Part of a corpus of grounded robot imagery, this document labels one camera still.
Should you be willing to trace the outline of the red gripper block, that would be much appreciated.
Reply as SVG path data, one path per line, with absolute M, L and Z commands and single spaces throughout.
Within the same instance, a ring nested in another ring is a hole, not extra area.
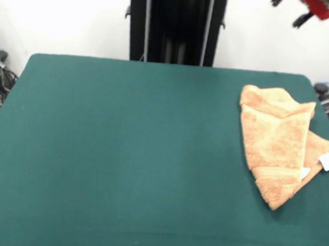
M 320 20 L 329 19 L 329 0 L 301 0 L 308 8 L 309 12 L 299 16 L 294 22 L 294 28 L 300 28 L 312 16 L 316 16 Z M 278 6 L 282 0 L 271 0 L 272 6 Z

